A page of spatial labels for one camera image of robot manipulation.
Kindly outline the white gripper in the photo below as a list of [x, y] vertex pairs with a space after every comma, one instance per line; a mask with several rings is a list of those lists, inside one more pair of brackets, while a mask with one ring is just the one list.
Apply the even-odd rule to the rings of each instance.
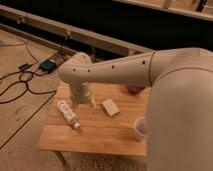
[[95, 99], [92, 98], [92, 91], [88, 83], [72, 84], [70, 88], [70, 98], [73, 103], [85, 104], [89, 103], [93, 108], [96, 108]]

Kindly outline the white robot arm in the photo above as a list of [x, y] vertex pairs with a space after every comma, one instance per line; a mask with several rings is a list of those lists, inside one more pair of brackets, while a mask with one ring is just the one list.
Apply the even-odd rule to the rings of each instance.
[[73, 102], [91, 99], [89, 84], [148, 87], [148, 171], [213, 171], [213, 52], [159, 50], [94, 63], [77, 53], [58, 75]]

